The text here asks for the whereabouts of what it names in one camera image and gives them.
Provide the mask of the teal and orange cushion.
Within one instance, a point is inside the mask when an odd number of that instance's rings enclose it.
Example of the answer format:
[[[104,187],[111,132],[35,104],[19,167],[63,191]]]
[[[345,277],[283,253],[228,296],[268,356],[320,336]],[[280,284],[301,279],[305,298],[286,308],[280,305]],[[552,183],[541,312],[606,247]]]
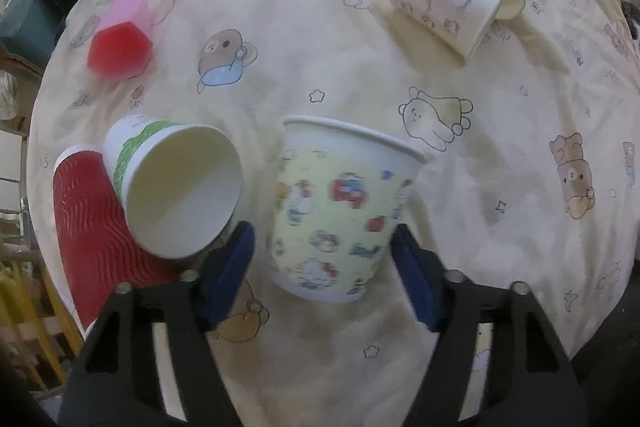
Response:
[[[64,27],[65,15],[52,0],[11,0],[1,14],[1,49],[42,72]]]

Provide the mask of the yellow cartoon paper cup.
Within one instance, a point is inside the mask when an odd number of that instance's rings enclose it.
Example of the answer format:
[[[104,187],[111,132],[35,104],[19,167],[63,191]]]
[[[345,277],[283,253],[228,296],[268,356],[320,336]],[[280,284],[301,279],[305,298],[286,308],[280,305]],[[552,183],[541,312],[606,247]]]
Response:
[[[330,118],[283,121],[271,243],[274,283],[319,303],[353,303],[390,245],[426,156]]]

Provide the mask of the yellow wooden frame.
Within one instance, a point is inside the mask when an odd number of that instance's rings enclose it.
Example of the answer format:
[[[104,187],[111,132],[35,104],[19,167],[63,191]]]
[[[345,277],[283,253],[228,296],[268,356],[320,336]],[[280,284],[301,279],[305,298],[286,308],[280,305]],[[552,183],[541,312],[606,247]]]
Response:
[[[1,353],[33,391],[67,384],[84,344],[39,251],[1,246]]]

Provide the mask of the cream cartoon-print blanket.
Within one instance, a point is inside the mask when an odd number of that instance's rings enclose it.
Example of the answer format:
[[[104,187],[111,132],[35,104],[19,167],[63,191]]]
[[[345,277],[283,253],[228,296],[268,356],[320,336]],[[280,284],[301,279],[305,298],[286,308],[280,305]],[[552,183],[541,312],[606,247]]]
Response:
[[[87,57],[113,1],[70,10],[29,131],[32,220],[64,303],[52,174],[67,147],[133,113],[218,127],[241,155],[236,214],[265,239],[284,117],[407,139],[398,108],[416,92],[464,124],[405,210],[420,243],[477,283],[529,283],[570,355],[620,301],[639,225],[639,165],[624,153],[639,140],[639,50],[622,5],[638,0],[527,0],[469,61],[388,0],[148,0],[149,63],[110,81]]]

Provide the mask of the red ribbed paper cup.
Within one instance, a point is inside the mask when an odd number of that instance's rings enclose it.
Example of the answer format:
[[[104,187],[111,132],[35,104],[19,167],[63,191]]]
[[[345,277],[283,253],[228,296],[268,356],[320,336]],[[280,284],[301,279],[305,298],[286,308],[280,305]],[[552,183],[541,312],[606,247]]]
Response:
[[[66,281],[84,329],[118,284],[169,283],[186,269],[186,262],[156,257],[134,241],[102,154],[93,146],[73,145],[58,156],[53,207]]]

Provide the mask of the pink hexagonal plastic cup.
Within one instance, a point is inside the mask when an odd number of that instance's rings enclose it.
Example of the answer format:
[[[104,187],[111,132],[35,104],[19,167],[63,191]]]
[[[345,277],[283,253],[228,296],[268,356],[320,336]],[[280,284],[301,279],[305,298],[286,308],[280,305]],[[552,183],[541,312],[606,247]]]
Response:
[[[148,0],[114,0],[92,36],[88,69],[110,81],[140,75],[151,57],[152,28]]]

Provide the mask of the white green-band paper cup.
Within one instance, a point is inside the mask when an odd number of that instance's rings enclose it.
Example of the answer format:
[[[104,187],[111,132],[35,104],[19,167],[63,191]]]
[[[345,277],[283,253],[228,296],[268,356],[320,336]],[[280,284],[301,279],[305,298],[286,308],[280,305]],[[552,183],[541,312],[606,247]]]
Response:
[[[240,155],[208,124],[126,116],[107,131],[102,155],[128,230],[156,257],[202,251],[224,231],[240,199]]]

